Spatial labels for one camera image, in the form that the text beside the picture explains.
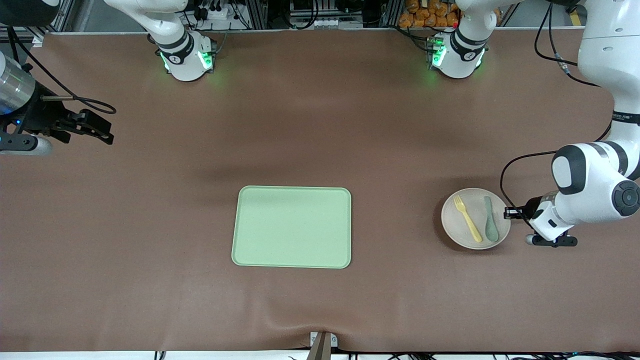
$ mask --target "black cable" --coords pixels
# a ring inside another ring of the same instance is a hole
[[[316,20],[318,19],[318,16],[320,15],[320,4],[318,3],[318,0],[314,0],[311,4],[311,18],[309,19],[309,22],[304,25],[303,27],[299,28],[296,25],[291,24],[291,22],[287,19],[287,16],[285,14],[286,7],[284,5],[286,5],[288,2],[288,0],[283,0],[282,1],[282,8],[280,9],[282,11],[282,20],[284,21],[285,24],[287,24],[287,26],[289,26],[289,28],[291,29],[296,29],[296,30],[304,30],[304,29],[308,29],[309,27],[311,27],[311,25],[316,23]],[[314,15],[314,4],[316,5],[316,14]]]
[[[542,23],[540,24],[540,27],[538,28],[538,33],[536,34],[536,40],[533,42],[533,49],[536,51],[536,54],[546,60],[551,60],[551,61],[555,61],[558,63],[565,63],[567,65],[573,65],[573,66],[578,66],[578,63],[574,62],[574,61],[569,61],[569,60],[560,60],[557,58],[552,58],[550,56],[544,55],[540,52],[540,50],[538,50],[538,39],[540,39],[540,34],[542,33],[542,28],[545,26],[545,23],[547,22],[547,17],[549,16],[549,12],[551,7],[553,6],[552,3],[549,3],[549,7],[547,8],[547,13],[545,14],[545,17],[542,19]]]
[[[195,30],[195,28],[191,23],[191,20],[189,20],[189,17],[187,16],[187,11],[183,10],[182,14],[184,15],[184,18],[187,20],[187,24],[189,24],[189,30]]]
[[[166,356],[166,351],[156,351],[154,352],[154,360],[164,360]]]
[[[19,39],[16,40],[13,38],[13,36],[11,36],[11,34],[9,34],[9,44],[11,45],[11,52],[13,53],[13,59],[15,60],[15,62],[17,62],[18,64],[20,63],[20,57],[18,56],[18,48],[15,46],[15,42],[16,41],[20,41]]]
[[[58,84],[58,86],[60,86],[64,91],[66,91],[69,95],[71,95],[74,100],[77,100],[77,101],[83,103],[84,105],[87,105],[91,109],[94,109],[95,111],[99,111],[101,113],[105,113],[105,114],[115,114],[116,113],[116,108],[114,108],[110,104],[107,104],[104,101],[100,101],[100,100],[96,100],[96,99],[90,99],[88,97],[80,97],[80,96],[76,95],[73,91],[69,90],[69,88],[67,88],[63,83],[60,82],[60,80],[58,80],[55,76],[53,76],[53,74],[51,74],[51,72],[49,70],[47,70],[47,68],[44,67],[44,65],[42,65],[38,61],[38,59],[35,58],[35,56],[33,56],[31,54],[29,49],[27,49],[22,44],[22,42],[20,42],[20,40],[18,39],[18,36],[15,33],[15,30],[13,29],[13,27],[9,27],[8,28],[8,35],[9,35],[9,37],[13,37],[14,41],[16,41],[16,43],[20,46],[20,48],[22,48],[22,50],[27,54],[27,56],[29,56],[29,58],[31,58],[33,60],[33,62],[35,62],[36,65],[38,65],[38,67],[40,67],[42,69],[42,71],[44,71],[45,74],[47,74],[56,84]],[[106,109],[99,108],[98,106],[96,106],[94,104],[103,106]]]
[[[429,52],[427,48],[422,47],[420,44],[418,44],[418,41],[411,36],[411,31],[409,31],[409,28],[406,29],[406,32],[409,34],[409,38],[418,49],[425,51],[427,53]]]
[[[518,6],[520,6],[520,3],[517,3],[514,7],[513,10],[509,13],[509,16],[504,19],[504,22],[500,25],[502,27],[507,26],[507,23],[509,22],[509,20],[511,20],[511,17],[513,16],[513,14],[516,12],[516,10],[518,9]]]
[[[609,123],[609,125],[607,126],[605,131],[600,136],[598,136],[598,138],[595,141],[599,142],[600,140],[602,140],[610,130],[611,130],[611,122]],[[517,158],[514,158],[511,161],[509,161],[507,163],[507,165],[505,165],[504,168],[502,168],[502,172],[500,173],[500,192],[502,192],[502,195],[504,196],[505,199],[507,199],[507,202],[509,203],[509,205],[511,205],[511,207],[516,210],[516,212],[518,213],[518,215],[520,215],[520,217],[525,222],[525,224],[527,224],[527,226],[529,226],[531,229],[533,229],[533,226],[531,226],[531,224],[524,217],[524,215],[522,214],[520,209],[518,209],[518,207],[515,206],[515,204],[513,204],[513,201],[511,201],[511,199],[509,198],[507,193],[504,191],[504,173],[507,171],[509,166],[511,166],[511,164],[513,164],[514,162],[516,162],[518,160],[522,160],[522,159],[526,159],[526,158],[533,158],[535,156],[551,155],[551,154],[555,154],[555,153],[556,153],[555,151],[544,151],[544,152],[534,152],[532,154],[526,154],[526,155],[518,156]],[[513,359],[510,359],[510,360],[522,360],[522,359],[523,358],[515,358],[514,357]]]
[[[444,30],[444,29],[438,29],[438,28],[434,28],[433,26],[426,26],[426,25],[425,25],[425,26],[423,26],[423,28],[431,29],[431,30],[433,30],[433,31],[437,31],[437,32],[439,32],[439,33],[445,33],[445,34],[453,34],[453,33],[455,33],[455,32],[456,32],[455,30],[452,30],[452,31],[446,31],[446,30]]]
[[[406,36],[406,37],[408,37],[408,38],[410,38],[410,39],[412,39],[412,40],[427,41],[427,38],[426,38],[426,37],[419,37],[418,35],[413,35],[413,34],[411,34],[411,32],[409,31],[409,28],[407,28],[407,29],[406,29],[406,31],[405,31],[403,28],[400,28],[399,26],[396,26],[396,25],[387,25],[387,26],[386,26],[386,28],[392,28],[392,29],[395,29],[395,30],[397,30],[398,32],[400,32],[400,34],[402,34],[402,35],[404,35],[404,36]],[[433,27],[431,27],[431,26],[425,26],[425,28],[429,28],[429,29],[432,29],[432,30],[437,31],[437,32],[439,32],[439,33],[445,33],[445,34],[452,34],[452,33],[454,33],[454,32],[455,32],[455,31],[444,31],[444,30],[442,30],[442,29],[436,29],[436,28],[433,28]]]
[[[551,19],[553,17],[553,12],[554,12],[554,8],[553,6],[550,6],[549,9],[547,10],[548,14],[549,14],[549,27],[548,27],[548,32],[549,32],[549,42],[551,43],[551,49],[554,52],[554,55],[556,56],[556,58],[558,60],[563,60],[562,57],[560,56],[560,54],[558,54],[558,51],[556,50],[556,43],[554,42],[554,36],[553,36],[553,31],[551,30]],[[589,81],[584,81],[581,79],[576,78],[575,76],[573,76],[571,74],[571,72],[569,71],[569,69],[563,69],[563,72],[571,79],[574,81],[579,82],[580,84],[585,84],[585,85],[589,85],[589,86],[595,86],[595,87],[599,87],[598,85],[594,84],[594,83],[590,83]]]
[[[247,21],[244,19],[244,15],[240,11],[240,8],[238,7],[238,3],[236,2],[236,0],[231,0],[231,2],[229,2],[229,4],[231,4],[231,8],[233,8],[234,13],[236,13],[236,15],[238,15],[238,19],[240,20],[240,23],[242,25],[244,25],[247,30],[251,30],[251,27],[249,26]]]

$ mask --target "plastic tray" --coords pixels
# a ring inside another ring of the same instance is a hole
[[[351,194],[345,188],[245,186],[231,258],[242,266],[347,267]]]

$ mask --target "white plate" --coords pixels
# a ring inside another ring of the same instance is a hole
[[[467,213],[473,220],[474,224],[478,228],[480,235],[482,235],[482,242],[477,243],[474,237],[471,235],[465,217],[456,209],[456,205],[453,203],[453,197],[459,195],[462,202],[465,203]],[[486,227],[486,208],[484,206],[484,197],[489,196],[491,198],[491,204],[493,206],[493,221],[498,229],[498,241],[495,243],[489,241],[486,238],[484,229]],[[498,245],[502,240],[507,237],[509,230],[511,229],[511,221],[504,218],[504,201],[492,192],[484,189],[469,188],[462,189],[453,193],[442,206],[442,226],[444,231],[447,232],[450,238],[456,243],[473,250],[489,249]]]

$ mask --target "power strip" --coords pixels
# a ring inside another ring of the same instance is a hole
[[[229,14],[229,9],[227,7],[222,8],[221,11],[209,11],[207,14],[207,20],[226,20],[227,15]]]

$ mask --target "yellow fork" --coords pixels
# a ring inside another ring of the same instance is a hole
[[[458,211],[465,216],[465,220],[467,221],[467,226],[469,227],[469,231],[471,231],[471,235],[473,235],[474,240],[477,243],[482,242],[482,236],[480,235],[480,232],[478,231],[478,228],[476,227],[474,222],[471,221],[471,218],[467,213],[467,208],[465,207],[465,203],[462,202],[462,199],[460,198],[460,196],[459,195],[454,196],[453,202],[456,204],[456,209],[458,209]]]

